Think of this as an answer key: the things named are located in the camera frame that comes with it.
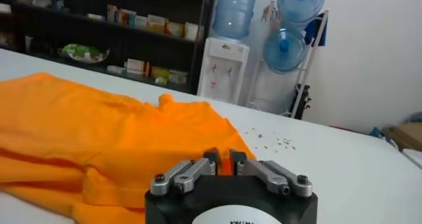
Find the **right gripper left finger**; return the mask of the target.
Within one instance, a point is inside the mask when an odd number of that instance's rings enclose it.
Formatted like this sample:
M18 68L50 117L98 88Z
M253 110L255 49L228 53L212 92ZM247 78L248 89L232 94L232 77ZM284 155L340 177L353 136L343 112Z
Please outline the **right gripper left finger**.
M195 182L201 176L213 176L218 172L219 152L217 149L208 150L198 160L183 160L165 173L154 177L150 185L150 193L155 196L165 196L172 189L182 194L191 192Z

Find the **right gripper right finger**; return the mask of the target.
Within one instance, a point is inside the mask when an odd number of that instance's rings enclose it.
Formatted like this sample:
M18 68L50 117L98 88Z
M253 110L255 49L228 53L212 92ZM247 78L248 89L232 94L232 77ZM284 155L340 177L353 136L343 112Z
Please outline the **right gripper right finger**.
M254 176L260 179L267 191L287 196L293 194L300 198L313 195L313 184L306 175L296 175L275 161L249 159L245 152L230 150L233 174Z

